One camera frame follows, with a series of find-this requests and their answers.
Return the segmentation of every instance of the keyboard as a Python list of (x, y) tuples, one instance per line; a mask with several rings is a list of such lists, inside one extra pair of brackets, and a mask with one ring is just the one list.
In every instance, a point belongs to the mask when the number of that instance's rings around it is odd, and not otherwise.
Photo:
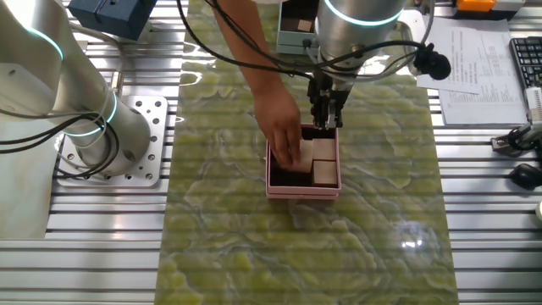
[(512, 38), (510, 51), (522, 89), (542, 83), (542, 37)]

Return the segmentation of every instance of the glowing blue ring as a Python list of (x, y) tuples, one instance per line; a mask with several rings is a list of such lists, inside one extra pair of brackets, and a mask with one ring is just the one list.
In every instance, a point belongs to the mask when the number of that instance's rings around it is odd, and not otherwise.
[(64, 54), (62, 53), (62, 50), (60, 49), (60, 47), (58, 46), (58, 44), (56, 42), (53, 41), (53, 39), (51, 39), (49, 36), (41, 33), (40, 31), (36, 30), (36, 29), (32, 29), (30, 27), (25, 27), (27, 31), (29, 31), (30, 33), (34, 33), (36, 35), (38, 35), (39, 37), (45, 39), (47, 42), (49, 42), (54, 48), (57, 49), (58, 51), (58, 54), (60, 54), (60, 59), (62, 61), (64, 61)]
[[(117, 95), (113, 94), (113, 96), (115, 98), (115, 104), (113, 105), (113, 111), (111, 112), (111, 115), (109, 115), (109, 119), (106, 121), (108, 123), (111, 122), (111, 120), (113, 119), (113, 116), (115, 115), (115, 112), (117, 112)], [(82, 135), (72, 135), (72, 134), (69, 134), (68, 132), (64, 132), (64, 134), (66, 134), (68, 136), (90, 136), (90, 135), (93, 135), (93, 134), (97, 133), (102, 128), (96, 128), (95, 130), (93, 130), (91, 132), (87, 132), (87, 133), (82, 134)]]
[(389, 17), (388, 19), (379, 20), (379, 21), (366, 21), (366, 20), (359, 20), (359, 19), (353, 19), (352, 17), (348, 17), (345, 14), (341, 13), (337, 8), (331, 4), (329, 0), (324, 0), (325, 3), (328, 5), (328, 8), (335, 13), (337, 16), (339, 16), (344, 21), (348, 21), (354, 25), (365, 25), (365, 26), (378, 26), (378, 25), (385, 25), (387, 23), (390, 23), (391, 21), (399, 18), (403, 10), (399, 11), (399, 13), (395, 14), (394, 16)]

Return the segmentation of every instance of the human hand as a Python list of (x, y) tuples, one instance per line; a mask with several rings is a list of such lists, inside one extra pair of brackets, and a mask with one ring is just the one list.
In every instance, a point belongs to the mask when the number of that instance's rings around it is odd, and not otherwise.
[(299, 163), (301, 115), (296, 101), (284, 85), (281, 83), (265, 92), (254, 93), (254, 112), (280, 166), (289, 169)]

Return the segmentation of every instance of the metal plate with holes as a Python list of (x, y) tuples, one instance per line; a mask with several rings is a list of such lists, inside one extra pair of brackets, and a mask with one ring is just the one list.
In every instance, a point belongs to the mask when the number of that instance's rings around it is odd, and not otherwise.
[[(168, 101), (164, 97), (124, 97), (124, 103), (139, 111), (147, 120), (151, 130), (151, 142), (147, 153), (134, 167), (123, 175), (93, 175), (87, 180), (58, 179), (61, 186), (84, 188), (141, 188), (154, 186), (160, 178), (160, 166), (163, 153), (163, 140), (168, 116)], [(61, 153), (75, 164), (84, 165), (75, 146), (68, 137), (64, 138)], [(74, 167), (60, 159), (59, 166), (67, 172), (75, 172)]]

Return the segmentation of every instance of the human arm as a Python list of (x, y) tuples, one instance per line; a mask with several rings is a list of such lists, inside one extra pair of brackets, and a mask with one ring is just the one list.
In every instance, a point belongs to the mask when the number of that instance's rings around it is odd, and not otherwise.
[[(218, 0), (222, 10), (266, 53), (270, 54), (263, 35), (257, 5), (251, 0)], [(262, 55), (248, 47), (215, 12), (218, 26), (234, 58), (249, 64), (274, 67)], [(258, 126), (269, 141), (274, 156), (284, 168), (300, 160), (301, 119), (299, 108), (277, 72), (241, 67), (254, 96)]]

